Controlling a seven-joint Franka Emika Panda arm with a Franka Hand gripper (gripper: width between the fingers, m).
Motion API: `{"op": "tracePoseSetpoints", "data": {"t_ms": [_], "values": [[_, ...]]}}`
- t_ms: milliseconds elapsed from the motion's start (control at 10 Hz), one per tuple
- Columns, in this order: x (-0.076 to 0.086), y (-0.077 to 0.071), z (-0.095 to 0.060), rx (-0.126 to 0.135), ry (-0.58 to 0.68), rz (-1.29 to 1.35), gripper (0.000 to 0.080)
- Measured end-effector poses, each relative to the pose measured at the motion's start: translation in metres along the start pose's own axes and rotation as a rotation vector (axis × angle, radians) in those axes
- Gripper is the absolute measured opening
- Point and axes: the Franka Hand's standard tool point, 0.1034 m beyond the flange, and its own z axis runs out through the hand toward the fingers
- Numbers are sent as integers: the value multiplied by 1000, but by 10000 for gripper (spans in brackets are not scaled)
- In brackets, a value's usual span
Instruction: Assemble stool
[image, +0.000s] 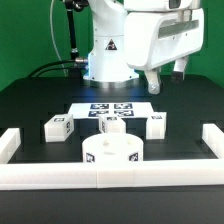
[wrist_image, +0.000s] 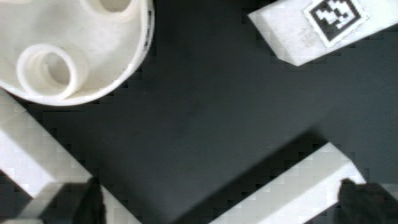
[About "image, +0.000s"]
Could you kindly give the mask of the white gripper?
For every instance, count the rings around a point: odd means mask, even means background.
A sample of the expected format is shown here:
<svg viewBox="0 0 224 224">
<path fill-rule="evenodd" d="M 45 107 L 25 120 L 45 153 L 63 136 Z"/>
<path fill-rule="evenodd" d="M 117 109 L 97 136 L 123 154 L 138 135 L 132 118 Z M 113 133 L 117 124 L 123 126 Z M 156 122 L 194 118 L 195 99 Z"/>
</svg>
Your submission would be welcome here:
<svg viewBox="0 0 224 224">
<path fill-rule="evenodd" d="M 202 9 L 168 13 L 132 12 L 124 25 L 124 55 L 130 68 L 145 71 L 150 94 L 160 93 L 157 70 L 175 61 L 172 81 L 183 81 L 188 55 L 203 44 L 204 12 Z"/>
</svg>

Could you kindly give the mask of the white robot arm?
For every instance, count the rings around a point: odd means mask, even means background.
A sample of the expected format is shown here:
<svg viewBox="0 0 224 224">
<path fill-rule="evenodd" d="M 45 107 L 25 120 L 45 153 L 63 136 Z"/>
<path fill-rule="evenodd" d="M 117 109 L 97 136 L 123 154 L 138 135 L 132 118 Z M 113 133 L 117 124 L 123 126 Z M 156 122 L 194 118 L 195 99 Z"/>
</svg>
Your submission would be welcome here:
<svg viewBox="0 0 224 224">
<path fill-rule="evenodd" d="M 188 57 L 203 45 L 200 0 L 88 0 L 93 17 L 93 49 L 84 79 L 103 88 L 123 86 L 142 71 L 148 91 L 161 90 L 163 65 L 182 80 Z"/>
</svg>

